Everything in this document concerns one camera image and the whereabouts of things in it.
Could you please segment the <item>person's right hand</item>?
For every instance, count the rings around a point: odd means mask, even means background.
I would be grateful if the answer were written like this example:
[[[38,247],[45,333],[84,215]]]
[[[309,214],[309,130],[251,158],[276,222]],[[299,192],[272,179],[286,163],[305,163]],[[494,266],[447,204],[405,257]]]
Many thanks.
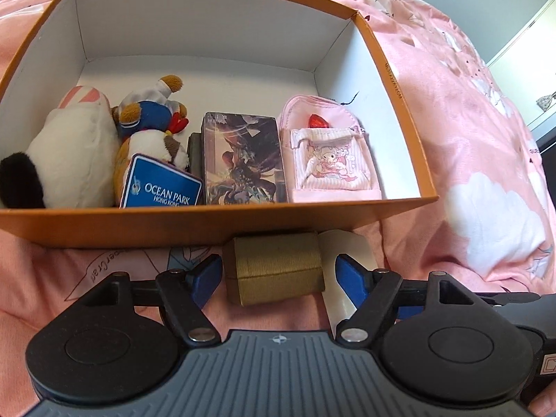
[[[556,410],[556,381],[553,381],[529,404],[529,411],[535,416],[551,416]]]

